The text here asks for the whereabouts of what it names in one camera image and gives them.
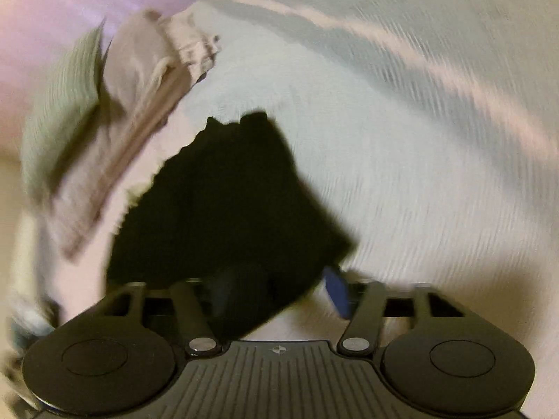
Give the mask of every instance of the black cloth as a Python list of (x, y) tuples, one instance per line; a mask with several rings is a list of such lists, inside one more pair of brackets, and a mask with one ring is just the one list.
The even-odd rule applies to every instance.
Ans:
[(265, 113), (226, 125), (209, 118), (129, 210), (107, 286), (143, 281), (162, 289), (202, 278), (210, 327), (230, 340), (308, 291), (349, 247), (301, 184)]

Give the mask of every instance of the pink stripe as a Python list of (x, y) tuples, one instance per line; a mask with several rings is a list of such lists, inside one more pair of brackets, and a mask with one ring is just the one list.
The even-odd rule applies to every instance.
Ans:
[(258, 6), (282, 15), (297, 15), (322, 29), (342, 29), (377, 44), (407, 66), (429, 74), (449, 93), (470, 99), (480, 114), (513, 136), (524, 152), (543, 162), (559, 162), (559, 146), (550, 140), (537, 118), (512, 96), (499, 92), (474, 75), (460, 71), (445, 60), (429, 60), (406, 40), (370, 22), (358, 19), (337, 19), (306, 6), (292, 8), (273, 0), (232, 0), (249, 6)]

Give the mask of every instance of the green cloth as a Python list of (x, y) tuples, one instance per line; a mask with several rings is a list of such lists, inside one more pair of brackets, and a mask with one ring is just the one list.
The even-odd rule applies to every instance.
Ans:
[(21, 143), (23, 188), (39, 203), (66, 150), (99, 103), (102, 26), (79, 40), (50, 70), (35, 95)]

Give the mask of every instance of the bed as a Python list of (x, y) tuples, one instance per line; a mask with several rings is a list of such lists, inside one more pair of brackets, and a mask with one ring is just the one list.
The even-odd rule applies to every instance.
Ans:
[[(430, 282), (513, 335), (537, 367), (525, 413), (557, 417), (558, 3), (199, 0), (178, 13), (219, 36), (216, 63), (119, 179), (85, 249), (55, 260), (65, 318), (102, 295), (130, 191), (208, 116), (261, 108), (358, 241), (343, 267)], [(247, 338), (335, 341), (343, 327), (319, 287)]]

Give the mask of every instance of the folded beige garment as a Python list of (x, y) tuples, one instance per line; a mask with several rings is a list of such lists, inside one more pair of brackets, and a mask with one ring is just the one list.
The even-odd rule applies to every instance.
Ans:
[(213, 66), (213, 38), (192, 20), (159, 17), (152, 10), (141, 11), (116, 33), (107, 52), (97, 114), (46, 207), (49, 232), (66, 257), (88, 237), (111, 187), (147, 138)]

